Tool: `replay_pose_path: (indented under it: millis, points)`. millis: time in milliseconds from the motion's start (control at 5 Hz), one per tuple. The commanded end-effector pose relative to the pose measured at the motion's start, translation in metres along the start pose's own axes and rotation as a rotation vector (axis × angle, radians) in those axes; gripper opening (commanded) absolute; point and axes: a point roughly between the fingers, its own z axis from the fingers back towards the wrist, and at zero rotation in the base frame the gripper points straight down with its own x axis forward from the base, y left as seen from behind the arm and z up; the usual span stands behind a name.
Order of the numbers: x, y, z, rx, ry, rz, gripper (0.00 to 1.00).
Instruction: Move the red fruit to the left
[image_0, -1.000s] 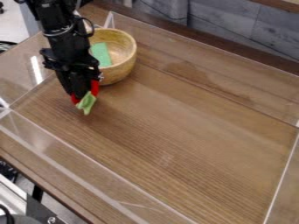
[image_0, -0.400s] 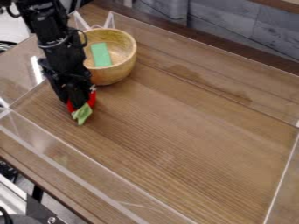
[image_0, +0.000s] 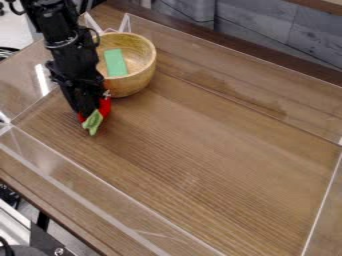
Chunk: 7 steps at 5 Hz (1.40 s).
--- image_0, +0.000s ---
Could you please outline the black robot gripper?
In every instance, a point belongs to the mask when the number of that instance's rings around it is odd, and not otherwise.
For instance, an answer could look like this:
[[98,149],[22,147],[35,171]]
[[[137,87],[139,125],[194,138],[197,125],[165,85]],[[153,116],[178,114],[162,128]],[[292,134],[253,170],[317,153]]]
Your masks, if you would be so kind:
[[52,80],[62,87],[66,100],[78,114],[90,115],[100,106],[106,92],[98,70],[99,36],[91,31],[50,31],[44,46],[54,59],[46,64]]

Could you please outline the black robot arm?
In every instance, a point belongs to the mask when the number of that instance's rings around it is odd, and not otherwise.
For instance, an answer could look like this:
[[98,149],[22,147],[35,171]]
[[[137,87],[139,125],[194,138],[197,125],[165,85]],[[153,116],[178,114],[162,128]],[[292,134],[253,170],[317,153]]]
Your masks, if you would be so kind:
[[79,23],[72,0],[6,0],[16,15],[27,15],[43,34],[52,59],[46,63],[72,110],[88,118],[104,99],[104,77],[98,70],[98,32]]

